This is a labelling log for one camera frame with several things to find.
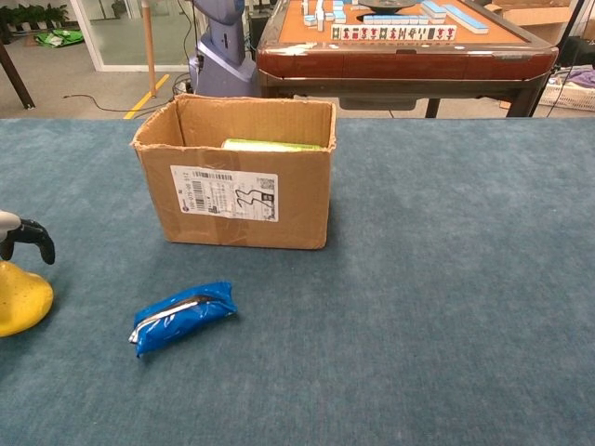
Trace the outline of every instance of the open cardboard box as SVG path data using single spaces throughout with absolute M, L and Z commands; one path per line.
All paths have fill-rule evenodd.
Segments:
M 326 243 L 335 105 L 180 95 L 132 145 L 170 242 L 316 249 Z M 227 138 L 320 146 L 222 149 Z
M 552 45 L 557 45 L 572 15 L 565 3 L 566 0 L 494 0 L 486 8 Z

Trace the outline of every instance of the green mat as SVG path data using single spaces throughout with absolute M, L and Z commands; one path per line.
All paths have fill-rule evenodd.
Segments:
M 37 34 L 35 40 L 42 46 L 60 48 L 62 46 L 83 43 L 85 37 L 83 37 L 83 33 L 80 31 L 52 30 L 49 33 Z

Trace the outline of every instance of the qr code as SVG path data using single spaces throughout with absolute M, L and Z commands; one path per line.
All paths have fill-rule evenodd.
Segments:
M 275 180 L 269 178 L 259 178 L 258 184 L 262 189 L 266 190 L 274 190 L 275 189 Z

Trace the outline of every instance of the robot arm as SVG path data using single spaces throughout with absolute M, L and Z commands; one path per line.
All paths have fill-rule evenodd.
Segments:
M 33 243 L 48 265 L 56 260 L 54 243 L 46 228 L 33 220 L 25 220 L 6 211 L 0 211 L 0 257 L 10 260 L 15 242 Z
M 244 0 L 192 0 L 192 2 L 207 17 L 225 25 L 235 24 L 244 14 Z

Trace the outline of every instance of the blue plastic bag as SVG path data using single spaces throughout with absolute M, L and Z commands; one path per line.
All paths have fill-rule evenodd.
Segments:
M 237 310 L 231 300 L 231 283 L 194 286 L 139 311 L 128 341 L 136 344 L 139 358 Z

